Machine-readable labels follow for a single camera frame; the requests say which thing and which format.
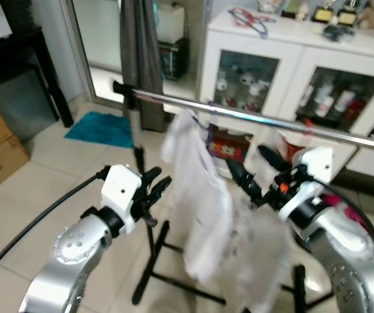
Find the grey storage bin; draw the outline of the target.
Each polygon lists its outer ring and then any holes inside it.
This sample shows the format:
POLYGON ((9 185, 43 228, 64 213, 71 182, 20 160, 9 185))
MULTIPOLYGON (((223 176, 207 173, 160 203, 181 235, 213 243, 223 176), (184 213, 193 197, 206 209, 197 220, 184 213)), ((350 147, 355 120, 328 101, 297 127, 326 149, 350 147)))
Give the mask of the grey storage bin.
POLYGON ((0 69, 0 113, 11 127, 59 121, 49 89, 33 66, 0 69))

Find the black crate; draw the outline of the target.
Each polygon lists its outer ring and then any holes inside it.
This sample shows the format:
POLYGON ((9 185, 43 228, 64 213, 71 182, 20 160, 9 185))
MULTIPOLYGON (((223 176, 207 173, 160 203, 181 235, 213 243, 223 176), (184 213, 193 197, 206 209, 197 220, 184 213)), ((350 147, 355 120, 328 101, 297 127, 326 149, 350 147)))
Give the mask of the black crate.
POLYGON ((189 38, 178 39, 174 44, 158 42, 162 71, 167 80, 177 81, 187 73, 190 58, 189 44, 189 38))

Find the glass sliding door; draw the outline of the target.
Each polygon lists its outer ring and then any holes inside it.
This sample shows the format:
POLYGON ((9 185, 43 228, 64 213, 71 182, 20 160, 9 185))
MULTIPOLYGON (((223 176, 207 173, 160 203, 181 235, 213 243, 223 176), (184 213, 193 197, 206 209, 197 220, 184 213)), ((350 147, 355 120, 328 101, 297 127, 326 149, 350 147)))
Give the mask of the glass sliding door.
MULTIPOLYGON (((188 71, 179 80, 164 78, 164 92, 175 97, 196 99, 206 24, 213 0, 153 0, 153 7, 172 2, 182 4, 187 14, 188 32, 185 38, 190 40, 190 58, 188 71)), ((112 81, 122 80, 119 39, 121 0, 64 0, 63 9, 72 32, 75 55, 79 59, 83 92, 96 104, 120 108, 122 96, 111 90, 111 84, 112 81)))

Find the grey curtain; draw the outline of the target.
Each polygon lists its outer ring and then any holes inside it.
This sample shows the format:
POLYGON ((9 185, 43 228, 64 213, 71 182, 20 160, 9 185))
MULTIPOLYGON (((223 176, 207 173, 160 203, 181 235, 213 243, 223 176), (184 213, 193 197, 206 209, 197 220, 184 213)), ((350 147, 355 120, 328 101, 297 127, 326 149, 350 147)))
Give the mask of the grey curtain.
POLYGON ((163 93, 153 0, 121 0, 122 82, 149 92, 163 93))

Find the white shirt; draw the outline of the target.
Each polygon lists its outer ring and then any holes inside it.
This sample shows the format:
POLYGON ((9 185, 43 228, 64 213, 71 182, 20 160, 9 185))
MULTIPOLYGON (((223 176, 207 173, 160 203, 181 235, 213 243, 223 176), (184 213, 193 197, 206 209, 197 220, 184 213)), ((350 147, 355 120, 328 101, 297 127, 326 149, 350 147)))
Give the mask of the white shirt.
MULTIPOLYGON (((261 189, 267 185, 264 175, 252 175, 261 189)), ((233 224, 220 279, 225 313, 272 313, 289 270, 289 228, 274 209, 253 205, 241 188, 232 197, 233 224)))
POLYGON ((219 274, 233 224, 231 193, 205 140, 197 115, 183 108, 170 123, 160 155, 172 171, 169 203, 187 227, 184 269, 200 284, 219 274))

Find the small black gadget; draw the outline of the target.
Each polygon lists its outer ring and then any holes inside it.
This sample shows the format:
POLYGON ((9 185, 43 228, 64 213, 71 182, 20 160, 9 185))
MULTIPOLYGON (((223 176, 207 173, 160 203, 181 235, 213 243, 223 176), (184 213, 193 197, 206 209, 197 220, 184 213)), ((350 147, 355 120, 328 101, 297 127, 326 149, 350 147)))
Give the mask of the small black gadget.
POLYGON ((327 25, 322 32, 325 39, 331 42, 347 42, 356 36, 352 27, 345 25, 327 25))

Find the pink vacuum cleaner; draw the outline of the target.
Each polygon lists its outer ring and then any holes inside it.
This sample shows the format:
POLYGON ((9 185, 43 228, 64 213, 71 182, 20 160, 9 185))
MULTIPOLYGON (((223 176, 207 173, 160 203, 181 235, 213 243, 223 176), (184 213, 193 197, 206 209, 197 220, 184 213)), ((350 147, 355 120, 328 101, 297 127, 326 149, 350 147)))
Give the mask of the pink vacuum cleaner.
POLYGON ((342 211, 346 218, 358 223, 365 230, 369 231, 369 224, 364 220, 362 215, 358 213, 356 208, 354 208, 348 197, 339 196, 337 193, 329 192, 324 195, 324 199, 329 203, 329 205, 342 211))

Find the red patterned box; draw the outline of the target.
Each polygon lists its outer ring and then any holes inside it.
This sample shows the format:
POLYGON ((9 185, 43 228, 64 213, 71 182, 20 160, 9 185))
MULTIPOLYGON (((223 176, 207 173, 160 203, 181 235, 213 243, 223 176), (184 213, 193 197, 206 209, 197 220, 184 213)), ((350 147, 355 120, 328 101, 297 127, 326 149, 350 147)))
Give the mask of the red patterned box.
POLYGON ((252 143, 253 135, 235 132, 229 133, 227 129, 211 128, 207 142, 210 155, 219 159, 232 159, 244 163, 252 143))

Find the purple clothes hanger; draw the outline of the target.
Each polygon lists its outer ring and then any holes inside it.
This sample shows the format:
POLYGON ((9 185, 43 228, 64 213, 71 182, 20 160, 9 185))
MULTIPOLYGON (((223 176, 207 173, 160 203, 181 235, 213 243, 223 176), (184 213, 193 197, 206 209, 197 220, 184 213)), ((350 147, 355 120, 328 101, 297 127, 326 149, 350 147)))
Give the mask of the purple clothes hanger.
POLYGON ((186 110, 187 114, 193 122, 198 125, 200 128, 202 128, 204 131, 210 131, 212 128, 216 128, 216 125, 213 123, 215 117, 204 117, 202 116, 202 112, 199 112, 197 110, 193 110, 193 108, 187 108, 186 110))

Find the printed cardboard box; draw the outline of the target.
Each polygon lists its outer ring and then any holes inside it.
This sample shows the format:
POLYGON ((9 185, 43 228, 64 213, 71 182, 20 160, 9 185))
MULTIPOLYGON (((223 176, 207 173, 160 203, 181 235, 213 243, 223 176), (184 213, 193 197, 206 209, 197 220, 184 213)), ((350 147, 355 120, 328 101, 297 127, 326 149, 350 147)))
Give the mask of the printed cardboard box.
POLYGON ((28 162, 29 155, 16 136, 0 143, 0 184, 28 162))

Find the chrome rail clothes rack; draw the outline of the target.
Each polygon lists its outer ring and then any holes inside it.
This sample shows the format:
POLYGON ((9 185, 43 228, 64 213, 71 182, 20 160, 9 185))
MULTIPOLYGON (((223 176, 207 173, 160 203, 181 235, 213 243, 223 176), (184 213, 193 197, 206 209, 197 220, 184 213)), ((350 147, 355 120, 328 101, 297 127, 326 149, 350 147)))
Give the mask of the chrome rail clothes rack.
MULTIPOLYGON (((127 108, 130 104, 134 105, 134 102, 137 102, 136 99, 145 102, 160 102, 161 104, 193 108, 193 110, 220 117, 230 117, 254 125, 285 129, 307 136, 327 138, 328 140, 374 149, 373 138, 361 137, 339 130, 307 126, 303 123, 275 119, 261 114, 229 110, 229 108, 214 106, 211 102, 202 104, 193 100, 158 95, 158 93, 136 89, 136 87, 117 81, 112 81, 112 89, 113 92, 124 96, 124 104, 127 105, 127 108)), ((339 196, 344 196, 329 184, 324 185, 323 188, 329 192, 337 193, 339 196)), ((300 235, 300 233, 291 230, 291 235, 295 236, 295 242, 300 248, 306 248, 327 269, 333 290, 330 294, 321 296, 316 301, 306 302, 306 293, 304 293, 303 286, 303 265, 295 266, 292 271, 291 276, 294 286, 289 287, 282 284, 281 288, 293 295, 295 311, 298 313, 305 313, 306 310, 313 309, 330 298, 336 299, 342 313, 374 313, 374 226, 366 213, 359 209, 355 203, 352 202, 352 205, 369 224, 369 231, 346 218, 339 209, 332 206, 327 207, 327 203, 319 197, 316 196, 309 200, 306 205, 301 205, 299 209, 295 209, 288 220, 295 227, 300 228, 302 233, 300 235)), ((181 253, 183 253, 183 248, 166 242, 166 236, 170 231, 169 221, 164 221, 157 239, 153 239, 152 229, 151 227, 148 228, 148 238, 151 240, 151 256, 134 290, 133 305, 139 304, 142 300, 150 277, 172 284, 172 286, 179 287, 190 294, 216 301, 221 305, 226 304, 226 300, 220 296, 208 294, 204 290, 187 286, 182 281, 155 273, 154 266, 162 247, 172 248, 172 250, 181 253)))

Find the black side table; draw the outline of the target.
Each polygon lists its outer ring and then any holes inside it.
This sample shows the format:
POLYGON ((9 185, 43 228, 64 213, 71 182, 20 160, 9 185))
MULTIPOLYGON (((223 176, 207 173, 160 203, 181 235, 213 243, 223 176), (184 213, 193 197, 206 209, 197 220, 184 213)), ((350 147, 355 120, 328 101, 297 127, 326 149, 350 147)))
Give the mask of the black side table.
POLYGON ((47 92, 52 98, 54 117, 62 121, 65 128, 70 128, 74 124, 74 118, 60 87, 58 72, 54 68, 43 27, 37 26, 34 29, 0 39, 0 61, 12 59, 28 50, 33 51, 37 59, 44 87, 47 87, 47 92))

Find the white plastic canister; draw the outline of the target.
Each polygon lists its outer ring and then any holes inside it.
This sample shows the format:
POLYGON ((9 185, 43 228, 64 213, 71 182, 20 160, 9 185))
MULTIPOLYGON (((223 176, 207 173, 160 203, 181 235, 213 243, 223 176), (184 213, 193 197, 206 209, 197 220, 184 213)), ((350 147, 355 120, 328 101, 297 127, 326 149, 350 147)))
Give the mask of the white plastic canister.
POLYGON ((157 4, 155 11, 155 32, 158 42, 175 44, 185 37, 187 14, 178 2, 157 4))

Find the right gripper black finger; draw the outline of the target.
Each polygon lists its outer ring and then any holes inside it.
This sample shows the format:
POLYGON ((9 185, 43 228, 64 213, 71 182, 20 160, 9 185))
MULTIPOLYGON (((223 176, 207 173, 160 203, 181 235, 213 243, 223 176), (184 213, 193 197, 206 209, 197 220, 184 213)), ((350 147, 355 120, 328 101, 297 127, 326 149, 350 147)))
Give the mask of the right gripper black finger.
POLYGON ((226 159, 229 173, 232 180, 237 183, 238 187, 250 198, 253 205, 262 205, 264 203, 261 187, 253 179, 252 173, 246 170, 242 163, 238 163, 235 159, 226 159))
POLYGON ((275 149, 261 144, 257 147, 261 157, 267 161, 270 167, 273 167, 274 170, 283 173, 291 169, 291 164, 286 161, 275 149))

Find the white glass door cabinet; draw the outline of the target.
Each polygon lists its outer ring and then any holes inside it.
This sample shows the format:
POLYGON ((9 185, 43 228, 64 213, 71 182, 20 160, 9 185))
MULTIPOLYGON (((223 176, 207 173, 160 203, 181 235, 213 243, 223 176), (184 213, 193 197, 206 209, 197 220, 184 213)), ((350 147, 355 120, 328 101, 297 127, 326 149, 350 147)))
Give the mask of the white glass door cabinet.
POLYGON ((347 42, 324 24, 230 6, 210 22, 199 99, 357 136, 374 129, 374 31, 347 42))

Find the teal floor mat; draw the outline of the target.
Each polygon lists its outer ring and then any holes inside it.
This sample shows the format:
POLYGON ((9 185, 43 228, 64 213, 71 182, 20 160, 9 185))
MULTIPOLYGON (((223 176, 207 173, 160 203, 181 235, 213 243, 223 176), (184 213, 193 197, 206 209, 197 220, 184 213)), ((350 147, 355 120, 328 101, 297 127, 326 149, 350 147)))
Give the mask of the teal floor mat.
POLYGON ((86 113, 79 122, 74 123, 65 138, 119 148, 134 146, 127 117, 94 111, 86 113))

